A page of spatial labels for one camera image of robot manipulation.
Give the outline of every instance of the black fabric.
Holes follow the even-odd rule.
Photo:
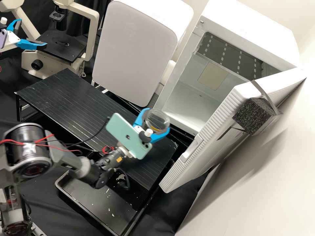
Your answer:
[[[173,236],[184,220],[208,172],[166,194],[158,190],[131,235]]]
[[[99,13],[98,26],[100,26],[104,12],[110,0],[75,0],[75,2],[96,10]],[[89,32],[90,20],[73,12],[69,12],[67,34],[80,36]]]
[[[52,0],[25,0],[22,9],[40,34],[48,29],[52,22],[49,15],[54,11],[54,3]],[[4,16],[8,19],[7,25],[15,20],[11,12],[0,12],[0,16]],[[20,27],[18,36],[26,39],[26,34],[22,30],[22,27]]]

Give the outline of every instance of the black table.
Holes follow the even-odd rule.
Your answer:
[[[16,92],[19,120],[21,120],[20,100],[46,115],[79,140],[86,140],[97,133],[107,117],[115,112],[121,114],[130,123],[136,118],[130,111],[68,69]],[[94,150],[101,150],[106,145],[115,146],[116,142],[117,140],[103,129],[85,144]],[[109,231],[123,235],[143,211],[157,186],[159,176],[176,149],[177,144],[165,138],[155,143],[143,160],[127,158],[122,168],[132,181],[131,191],[115,189],[114,184],[105,186],[100,191],[93,191],[88,186],[82,190],[84,184],[77,180],[68,180],[62,188],[69,197],[71,195],[73,199],[80,202],[84,210],[93,212],[93,216],[96,216],[104,227],[108,227]],[[102,196],[103,201],[98,201],[98,204],[95,204],[97,207],[94,207],[94,202]],[[115,209],[115,215],[105,212],[105,207]]]

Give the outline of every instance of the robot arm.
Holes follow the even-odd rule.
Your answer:
[[[87,157],[76,156],[67,150],[52,133],[40,125],[24,123],[8,130],[0,141],[0,212],[4,235],[23,236],[45,234],[30,220],[25,200],[18,184],[40,176],[55,166],[69,170],[69,174],[95,189],[106,185],[123,162],[123,158],[143,159],[152,143],[165,137],[169,131],[169,118],[161,111],[144,109],[134,125],[115,113],[106,129],[117,140],[117,147],[92,163]],[[124,189],[130,184],[120,182]]]
[[[101,168],[101,162],[92,164],[87,157],[74,155],[59,141],[51,142],[54,148],[48,147],[49,141],[55,140],[51,136],[49,131],[33,123],[17,125],[4,135],[0,145],[0,228],[4,235],[35,232],[36,225],[31,222],[25,201],[18,191],[20,182],[40,176],[55,166],[68,169],[74,178],[93,188],[101,188],[107,182],[104,179],[107,172]],[[43,143],[36,143],[38,140],[43,140]]]

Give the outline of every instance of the smartphone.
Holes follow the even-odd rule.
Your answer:
[[[0,29],[0,49],[4,48],[8,36],[6,29]]]

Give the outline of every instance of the white plastic housing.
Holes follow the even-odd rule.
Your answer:
[[[305,78],[305,73],[295,68],[256,81],[271,100],[279,105]],[[261,94],[250,82],[232,89],[160,182],[164,192],[173,191],[201,176],[210,167],[222,161],[248,136],[245,132],[232,128],[222,137],[230,126],[242,129],[235,124],[232,117],[243,103],[252,97],[261,97]]]
[[[286,71],[299,64],[298,46],[291,30],[238,1],[210,0],[154,106],[164,111],[173,125],[193,136],[200,132],[231,89],[247,81],[221,66],[220,71],[225,70],[226,74],[217,70],[207,74],[213,86],[200,83],[205,80],[200,74],[210,65],[197,53],[207,32],[263,61],[271,72]],[[227,61],[228,50],[221,53]]]
[[[192,16],[181,0],[114,0],[104,19],[93,80],[146,106]]]

